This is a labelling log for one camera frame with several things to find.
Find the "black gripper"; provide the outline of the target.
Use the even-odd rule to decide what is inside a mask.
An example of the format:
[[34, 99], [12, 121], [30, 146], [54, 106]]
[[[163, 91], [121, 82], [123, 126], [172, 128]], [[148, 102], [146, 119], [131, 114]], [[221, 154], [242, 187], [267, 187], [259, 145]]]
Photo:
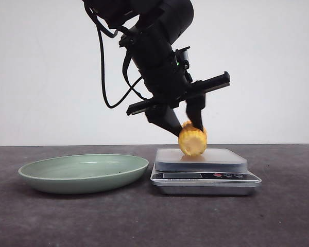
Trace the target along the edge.
[[152, 93], [152, 98], [131, 104], [127, 115], [145, 111], [149, 123], [177, 137], [182, 127], [173, 109], [180, 102], [186, 101], [186, 114], [193, 127], [203, 130], [201, 111], [205, 108], [205, 94], [230, 85], [228, 72], [194, 82], [187, 72], [185, 60], [165, 61], [158, 66], [137, 61], [134, 63], [146, 88]]

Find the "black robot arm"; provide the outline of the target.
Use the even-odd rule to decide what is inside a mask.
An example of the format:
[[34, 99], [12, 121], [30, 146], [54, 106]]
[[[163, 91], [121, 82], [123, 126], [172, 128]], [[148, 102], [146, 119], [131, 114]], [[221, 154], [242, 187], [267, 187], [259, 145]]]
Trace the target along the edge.
[[203, 129], [201, 111], [205, 95], [230, 84], [230, 75], [194, 81], [188, 69], [187, 48], [172, 44], [191, 24], [194, 17], [190, 1], [84, 1], [84, 8], [99, 36], [122, 33], [119, 46], [126, 49], [122, 73], [128, 76], [134, 62], [150, 99], [131, 104], [128, 115], [145, 113], [148, 121], [179, 135], [180, 125], [174, 109], [186, 102], [186, 114], [199, 130]]

